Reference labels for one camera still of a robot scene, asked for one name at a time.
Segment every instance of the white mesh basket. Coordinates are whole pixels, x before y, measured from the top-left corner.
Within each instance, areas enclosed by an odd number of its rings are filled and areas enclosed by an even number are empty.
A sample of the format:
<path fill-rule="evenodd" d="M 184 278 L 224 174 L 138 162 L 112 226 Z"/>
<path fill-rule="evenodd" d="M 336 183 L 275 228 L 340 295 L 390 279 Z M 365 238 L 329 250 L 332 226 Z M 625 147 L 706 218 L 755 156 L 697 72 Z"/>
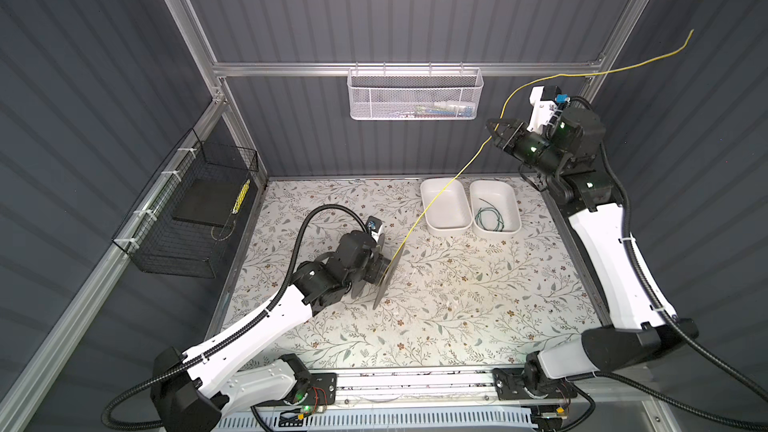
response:
<path fill-rule="evenodd" d="M 350 69 L 350 115 L 355 120 L 471 120 L 477 116 L 480 69 L 397 75 Z"/>

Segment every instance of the wire mesh basket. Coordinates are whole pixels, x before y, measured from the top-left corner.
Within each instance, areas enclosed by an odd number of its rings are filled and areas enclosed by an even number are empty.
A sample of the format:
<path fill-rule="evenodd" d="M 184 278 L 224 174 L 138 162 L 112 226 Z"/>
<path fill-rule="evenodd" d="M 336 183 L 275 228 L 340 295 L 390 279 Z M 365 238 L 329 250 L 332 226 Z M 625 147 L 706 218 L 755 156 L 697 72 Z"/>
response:
<path fill-rule="evenodd" d="M 350 69 L 350 115 L 355 120 L 472 120 L 477 116 L 482 74 L 428 71 L 409 75 L 359 74 Z"/>
<path fill-rule="evenodd" d="M 198 141 L 175 170 L 160 173 L 168 177 L 159 193 L 136 210 L 142 192 L 112 240 L 142 272 L 226 274 L 257 195 L 257 172 L 255 150 Z M 205 195 L 211 190 L 216 200 Z M 209 204 L 214 202 L 219 207 L 212 218 Z M 196 216 L 199 212 L 208 216 Z M 118 235 L 133 214 L 140 215 L 138 226 L 129 236 Z"/>

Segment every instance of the coiled green wire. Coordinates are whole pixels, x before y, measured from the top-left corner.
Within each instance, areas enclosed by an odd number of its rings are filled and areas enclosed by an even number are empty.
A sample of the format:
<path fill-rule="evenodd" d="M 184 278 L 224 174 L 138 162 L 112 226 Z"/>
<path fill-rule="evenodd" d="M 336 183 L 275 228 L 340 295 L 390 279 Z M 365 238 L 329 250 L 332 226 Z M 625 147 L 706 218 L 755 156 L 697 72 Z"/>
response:
<path fill-rule="evenodd" d="M 483 228 L 483 230 L 487 230 L 490 232 L 502 232 L 504 230 L 504 219 L 502 218 L 502 214 L 498 211 L 496 207 L 494 207 L 493 204 L 488 202 L 485 199 L 482 199 L 478 197 L 479 200 L 484 201 L 486 204 L 488 204 L 490 207 L 482 207 L 478 210 L 478 213 L 475 214 L 475 222 Z M 494 215 L 496 215 L 496 227 L 491 230 L 488 227 L 485 227 L 485 224 L 482 223 L 482 214 L 484 212 L 493 212 Z"/>

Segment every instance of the white plastic tray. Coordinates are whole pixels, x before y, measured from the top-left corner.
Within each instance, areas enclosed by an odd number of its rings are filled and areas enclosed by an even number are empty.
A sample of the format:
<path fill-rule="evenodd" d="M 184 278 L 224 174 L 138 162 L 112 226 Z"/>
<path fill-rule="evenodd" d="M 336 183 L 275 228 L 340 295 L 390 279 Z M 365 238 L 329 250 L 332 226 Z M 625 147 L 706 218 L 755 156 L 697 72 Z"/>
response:
<path fill-rule="evenodd" d="M 522 222 L 520 221 L 520 211 L 518 210 L 518 201 L 514 196 L 514 189 L 505 182 L 498 180 L 476 180 L 469 186 L 469 196 L 472 198 L 472 231 L 481 238 L 489 240 L 503 240 L 511 238 L 514 234 L 520 232 Z M 485 230 L 475 220 L 475 216 L 483 207 L 489 207 L 488 203 L 493 204 L 501 214 L 504 221 L 504 229 L 500 232 Z M 496 218 L 491 212 L 484 212 L 483 223 L 486 226 L 494 225 Z"/>
<path fill-rule="evenodd" d="M 440 193 L 452 177 L 428 178 L 422 182 L 422 204 L 426 208 Z M 455 237 L 463 234 L 472 225 L 472 212 L 469 210 L 467 193 L 464 186 L 455 180 L 446 188 L 425 216 L 427 229 L 438 237 Z"/>

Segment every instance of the black wire basket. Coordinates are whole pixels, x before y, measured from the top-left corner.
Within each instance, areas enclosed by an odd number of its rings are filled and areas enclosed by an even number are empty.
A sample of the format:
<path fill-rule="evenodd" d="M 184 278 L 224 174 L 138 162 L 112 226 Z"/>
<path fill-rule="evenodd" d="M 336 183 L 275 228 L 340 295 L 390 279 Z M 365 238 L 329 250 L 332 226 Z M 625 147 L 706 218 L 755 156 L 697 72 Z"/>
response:
<path fill-rule="evenodd" d="M 198 140 L 157 196 L 137 210 L 150 180 L 112 241 L 142 272 L 215 278 L 228 273 L 258 193 L 256 151 Z M 139 223 L 118 236 L 132 215 Z"/>

